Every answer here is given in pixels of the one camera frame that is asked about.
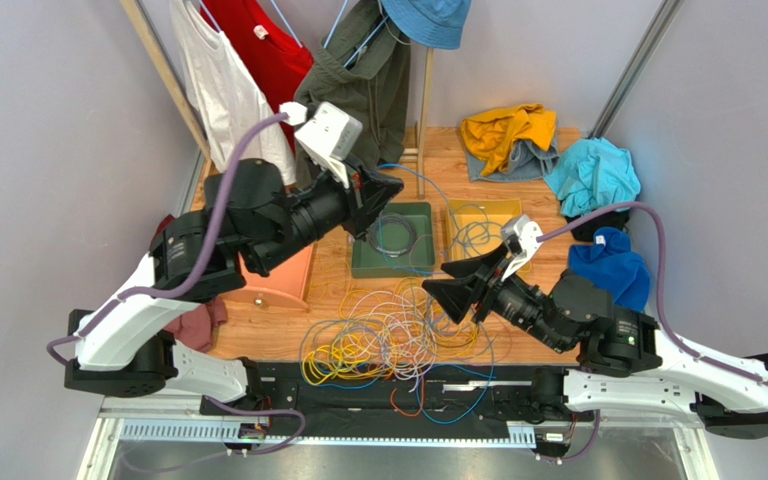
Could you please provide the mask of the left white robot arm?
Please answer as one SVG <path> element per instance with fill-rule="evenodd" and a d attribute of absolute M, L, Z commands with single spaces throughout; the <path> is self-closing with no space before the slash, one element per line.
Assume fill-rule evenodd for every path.
<path fill-rule="evenodd" d="M 219 359 L 177 340 L 174 319 L 266 277 L 327 233 L 362 240 L 404 187 L 401 179 L 348 161 L 348 179 L 319 174 L 287 192 L 277 167 L 244 159 L 208 177 L 206 203 L 173 220 L 151 243 L 128 282 L 95 311 L 74 310 L 64 364 L 67 389 L 133 398 L 166 388 L 217 402 L 254 404 L 265 396 L 257 364 Z"/>

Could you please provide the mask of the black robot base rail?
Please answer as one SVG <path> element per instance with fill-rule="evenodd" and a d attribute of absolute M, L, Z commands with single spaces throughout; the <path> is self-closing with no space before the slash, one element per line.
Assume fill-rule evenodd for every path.
<path fill-rule="evenodd" d="M 372 379 L 314 386 L 286 362 L 261 367 L 264 396 L 255 416 L 210 401 L 167 394 L 137 408 L 106 406 L 95 431 L 101 446 L 188 442 L 224 456 L 274 446 L 526 449 L 559 462 L 617 443 L 673 459 L 689 454 L 682 425 L 667 415 L 598 410 L 540 419 L 528 407 L 534 365 L 441 364 L 420 383 Z"/>

